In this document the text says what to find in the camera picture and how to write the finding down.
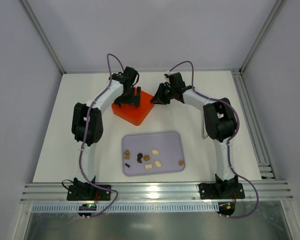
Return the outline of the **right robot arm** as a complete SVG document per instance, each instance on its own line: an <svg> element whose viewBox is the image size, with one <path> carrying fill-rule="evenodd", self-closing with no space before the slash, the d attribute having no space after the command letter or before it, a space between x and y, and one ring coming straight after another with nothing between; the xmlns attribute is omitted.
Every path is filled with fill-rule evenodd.
<svg viewBox="0 0 300 240"><path fill-rule="evenodd" d="M239 187L239 177L231 165L232 139L239 129L238 114L227 98L216 99L196 91L193 85L186 86L179 72L167 72L166 82L159 87L150 100L155 105L168 105L177 100L201 111L201 131L204 139L213 140L217 170L215 183L202 185L204 197L212 193L212 197L231 198Z"/></svg>

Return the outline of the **metal serving tongs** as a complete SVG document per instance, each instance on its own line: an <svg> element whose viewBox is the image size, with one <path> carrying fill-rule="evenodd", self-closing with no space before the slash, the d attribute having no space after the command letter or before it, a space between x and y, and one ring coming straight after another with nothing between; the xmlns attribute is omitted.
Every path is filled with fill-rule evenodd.
<svg viewBox="0 0 300 240"><path fill-rule="evenodd" d="M202 135L202 138L204 140L208 138L208 134L206 132L206 123L205 123L204 111L201 112L201 135Z"/></svg>

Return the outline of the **orange chocolate tin box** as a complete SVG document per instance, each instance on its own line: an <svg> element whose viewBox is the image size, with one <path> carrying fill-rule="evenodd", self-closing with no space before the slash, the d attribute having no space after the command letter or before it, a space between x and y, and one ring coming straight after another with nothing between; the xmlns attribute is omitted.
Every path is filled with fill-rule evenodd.
<svg viewBox="0 0 300 240"><path fill-rule="evenodd" d="M122 118L123 120L129 122L134 126L140 126L145 118L148 116L150 111L153 109L154 105L141 105L138 108L132 105L122 105L121 107L117 105L112 105L113 113Z"/></svg>

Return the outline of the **orange tin lid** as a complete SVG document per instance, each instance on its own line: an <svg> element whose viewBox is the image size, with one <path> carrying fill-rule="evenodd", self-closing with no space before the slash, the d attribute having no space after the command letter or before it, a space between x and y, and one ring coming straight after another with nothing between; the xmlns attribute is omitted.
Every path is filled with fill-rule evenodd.
<svg viewBox="0 0 300 240"><path fill-rule="evenodd" d="M135 107L129 104L122 104L119 107L112 103L112 112L130 124L139 126L154 107L154 104L150 102L152 98L152 95L142 90L140 94L140 106Z"/></svg>

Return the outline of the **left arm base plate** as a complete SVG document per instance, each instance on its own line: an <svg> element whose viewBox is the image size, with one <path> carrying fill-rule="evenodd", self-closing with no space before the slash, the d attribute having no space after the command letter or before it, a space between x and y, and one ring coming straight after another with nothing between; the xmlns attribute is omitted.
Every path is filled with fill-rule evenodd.
<svg viewBox="0 0 300 240"><path fill-rule="evenodd" d="M109 201L111 198L111 185L100 185L105 190L93 187L92 185L70 185L67 193L67 201Z"/></svg>

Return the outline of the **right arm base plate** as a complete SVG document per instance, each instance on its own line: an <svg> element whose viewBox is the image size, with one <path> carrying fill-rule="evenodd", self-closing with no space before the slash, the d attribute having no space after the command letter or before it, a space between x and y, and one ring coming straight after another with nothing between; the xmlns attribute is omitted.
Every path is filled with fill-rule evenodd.
<svg viewBox="0 0 300 240"><path fill-rule="evenodd" d="M200 183L198 192L201 200L221 200L221 199L245 199L246 195L243 185L239 183L235 187L225 190L218 190L215 183Z"/></svg>

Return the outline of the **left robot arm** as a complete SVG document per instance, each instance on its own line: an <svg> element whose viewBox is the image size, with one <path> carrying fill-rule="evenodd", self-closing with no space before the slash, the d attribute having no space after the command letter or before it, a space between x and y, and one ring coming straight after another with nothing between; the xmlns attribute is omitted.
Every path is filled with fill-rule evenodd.
<svg viewBox="0 0 300 240"><path fill-rule="evenodd" d="M141 105L141 88L135 87L139 73L127 66L122 72L111 73L108 85L86 103L76 103L73 110L71 132L80 142L78 172L82 182L96 186L95 152L104 128L102 114L115 104L118 107Z"/></svg>

